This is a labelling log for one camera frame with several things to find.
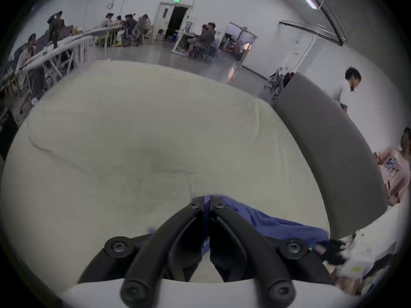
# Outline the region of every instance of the standing person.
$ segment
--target standing person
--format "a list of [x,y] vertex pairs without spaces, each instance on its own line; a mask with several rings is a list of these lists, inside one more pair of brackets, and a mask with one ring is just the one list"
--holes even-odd
[[196,35],[196,42],[191,42],[190,46],[188,47],[187,54],[185,54],[186,57],[189,57],[190,54],[193,53],[195,47],[200,47],[200,48],[208,48],[210,43],[214,41],[215,38],[215,24],[213,22],[209,22],[207,24],[207,30],[204,33],[201,33],[200,35]]
[[62,14],[63,12],[59,11],[58,13],[51,15],[49,20],[47,21],[50,30],[49,42],[53,42],[54,48],[57,48],[58,34],[60,33],[60,30],[64,27],[64,19],[61,18]]
[[348,106],[356,93],[355,88],[358,87],[360,82],[361,74],[354,67],[349,67],[345,71],[345,81],[337,86],[337,100],[346,115],[348,115]]
[[106,27],[110,26],[111,25],[111,18],[113,17],[113,15],[114,15],[113,13],[108,13],[106,15],[106,18],[103,21],[101,21],[96,26],[96,28],[106,28]]
[[374,153],[388,193],[390,206],[399,203],[410,183],[411,129],[405,128],[401,137],[401,151],[389,148]]

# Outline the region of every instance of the hand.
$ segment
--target hand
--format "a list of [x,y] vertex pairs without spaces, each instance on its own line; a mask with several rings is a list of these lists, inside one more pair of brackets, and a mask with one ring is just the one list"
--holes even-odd
[[377,152],[374,152],[373,156],[374,156],[374,159],[377,161],[377,164],[378,164],[379,166],[380,166],[381,164],[383,164],[383,161],[381,161],[381,158],[380,158],[380,156],[378,155]]

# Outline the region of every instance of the black screw head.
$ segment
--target black screw head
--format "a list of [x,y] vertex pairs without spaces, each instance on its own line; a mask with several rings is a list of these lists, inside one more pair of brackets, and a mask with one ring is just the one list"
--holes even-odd
[[123,252],[126,249],[126,247],[127,247],[126,243],[118,241],[118,242],[114,242],[111,248],[115,252]]
[[295,298],[295,289],[289,281],[274,283],[268,290],[269,299],[276,304],[288,304]]
[[121,287],[121,299],[129,307],[142,304],[149,299],[148,287],[135,280],[124,282]]
[[287,250],[290,253],[299,253],[301,251],[301,245],[296,242],[290,242],[287,244]]

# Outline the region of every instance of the person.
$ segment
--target person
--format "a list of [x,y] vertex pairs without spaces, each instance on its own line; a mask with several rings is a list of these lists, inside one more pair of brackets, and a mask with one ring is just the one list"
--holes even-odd
[[345,71],[345,81],[342,81],[341,84],[337,86],[337,100],[346,115],[348,115],[348,106],[350,105],[350,101],[356,93],[355,88],[358,87],[360,82],[361,74],[359,71],[354,67],[349,67]]
[[144,19],[144,28],[150,27],[151,21],[150,21],[150,18],[148,18],[146,13],[143,15],[143,19]]
[[103,20],[103,21],[101,21],[97,26],[96,26],[96,28],[106,28],[106,27],[108,27],[108,26],[110,26],[111,25],[111,18],[113,17],[113,14],[112,13],[108,13],[107,15],[106,15],[106,18]]
[[58,34],[60,30],[64,27],[64,19],[61,18],[63,14],[62,11],[55,13],[50,16],[47,23],[49,24],[49,42],[52,41],[54,48],[57,48]]
[[21,87],[24,81],[24,75],[20,72],[20,68],[34,56],[36,45],[36,34],[33,33],[29,36],[27,44],[20,56],[18,57],[15,74],[18,75],[18,85]]
[[411,129],[406,127],[401,137],[401,151],[389,148],[374,153],[388,193],[388,204],[395,205],[408,188],[410,182],[409,161],[411,157]]
[[201,33],[200,35],[196,35],[195,42],[190,42],[188,51],[185,56],[189,57],[193,53],[195,47],[203,49],[208,48],[208,46],[214,41],[215,38],[214,28],[215,24],[213,22],[209,22],[207,24],[207,30]]
[[123,33],[123,46],[126,47],[131,43],[130,38],[133,37],[135,39],[135,34],[133,34],[133,31],[137,25],[137,21],[133,18],[133,15],[128,14],[126,15],[126,20],[124,22],[124,28],[125,31]]

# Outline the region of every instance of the man in white shirt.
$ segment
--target man in white shirt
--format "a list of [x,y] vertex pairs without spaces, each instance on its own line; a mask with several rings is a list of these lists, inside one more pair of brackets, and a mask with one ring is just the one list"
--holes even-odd
[[341,105],[342,110],[347,114],[348,106],[350,105],[350,100],[353,99],[356,91],[355,88],[361,82],[361,74],[354,67],[349,67],[345,71],[345,81],[338,86],[338,101]]

